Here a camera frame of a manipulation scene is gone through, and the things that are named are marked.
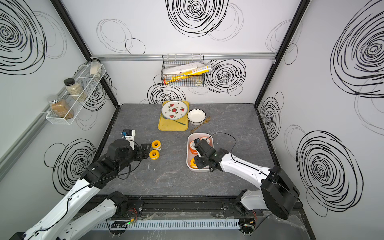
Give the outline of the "orange sealing tape roll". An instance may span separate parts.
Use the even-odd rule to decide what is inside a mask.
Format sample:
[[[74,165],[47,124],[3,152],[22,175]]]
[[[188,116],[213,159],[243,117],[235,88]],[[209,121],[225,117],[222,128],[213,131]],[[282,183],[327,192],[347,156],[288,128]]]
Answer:
[[[190,142],[189,149],[190,149],[190,152],[193,155],[197,155],[198,154],[198,151],[197,151],[197,149],[195,147],[195,143],[193,141]]]
[[[201,137],[200,140],[205,140],[209,145],[211,144],[209,137]]]

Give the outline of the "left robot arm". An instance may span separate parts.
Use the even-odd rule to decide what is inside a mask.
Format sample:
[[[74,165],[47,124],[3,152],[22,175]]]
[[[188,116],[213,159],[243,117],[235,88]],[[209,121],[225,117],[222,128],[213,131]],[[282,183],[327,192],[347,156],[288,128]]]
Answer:
[[[78,240],[99,223],[113,216],[122,217],[135,212],[128,199],[115,191],[98,206],[77,220],[73,217],[110,181],[119,177],[124,168],[134,161],[150,156],[151,144],[137,145],[133,140],[119,139],[109,145],[108,151],[88,166],[81,177],[60,202],[25,233],[17,232],[13,240]]]

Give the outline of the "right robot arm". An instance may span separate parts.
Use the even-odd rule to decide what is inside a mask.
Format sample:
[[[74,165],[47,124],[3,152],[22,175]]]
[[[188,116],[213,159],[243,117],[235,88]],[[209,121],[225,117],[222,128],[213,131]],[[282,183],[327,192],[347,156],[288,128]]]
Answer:
[[[289,218],[299,201],[300,192],[281,167],[254,165],[227,150],[215,150],[206,139],[195,139],[194,148],[198,152],[195,163],[199,169],[208,167],[211,172],[230,173],[258,188],[257,191],[246,190],[240,194],[241,207],[248,211],[269,210],[280,219]]]

